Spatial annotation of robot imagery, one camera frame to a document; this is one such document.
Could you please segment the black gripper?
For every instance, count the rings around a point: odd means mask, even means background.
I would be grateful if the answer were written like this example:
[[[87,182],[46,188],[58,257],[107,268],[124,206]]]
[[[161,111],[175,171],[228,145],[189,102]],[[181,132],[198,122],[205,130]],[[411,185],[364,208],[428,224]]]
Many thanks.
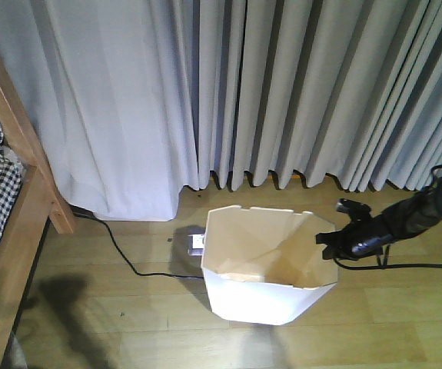
[[[394,236],[381,218],[351,222],[339,231],[315,236],[316,244],[325,245],[322,251],[324,260],[340,258],[357,261],[380,254],[382,247],[393,241]]]

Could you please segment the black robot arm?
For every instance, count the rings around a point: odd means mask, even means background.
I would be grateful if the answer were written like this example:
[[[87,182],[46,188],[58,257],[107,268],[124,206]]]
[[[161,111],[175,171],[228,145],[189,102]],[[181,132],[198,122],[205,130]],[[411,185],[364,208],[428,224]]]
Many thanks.
[[[336,210],[351,221],[339,231],[315,236],[315,242],[325,246],[323,259],[357,261],[379,255],[383,246],[415,238],[442,221],[442,165],[432,167],[430,173],[429,185],[375,217],[368,205],[339,199]]]

